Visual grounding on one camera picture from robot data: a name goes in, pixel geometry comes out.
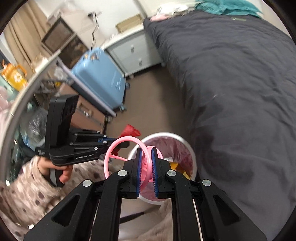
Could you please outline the person's left hand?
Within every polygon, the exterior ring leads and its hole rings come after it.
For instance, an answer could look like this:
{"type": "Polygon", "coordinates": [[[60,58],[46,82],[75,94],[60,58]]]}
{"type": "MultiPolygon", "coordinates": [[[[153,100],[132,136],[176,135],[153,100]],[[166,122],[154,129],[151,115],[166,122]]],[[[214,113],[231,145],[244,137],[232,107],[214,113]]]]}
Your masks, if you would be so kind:
{"type": "Polygon", "coordinates": [[[41,157],[38,161],[38,169],[45,178],[49,178],[51,169],[61,171],[62,174],[60,175],[59,180],[61,183],[65,184],[71,178],[73,165],[55,166],[51,160],[41,157]]]}

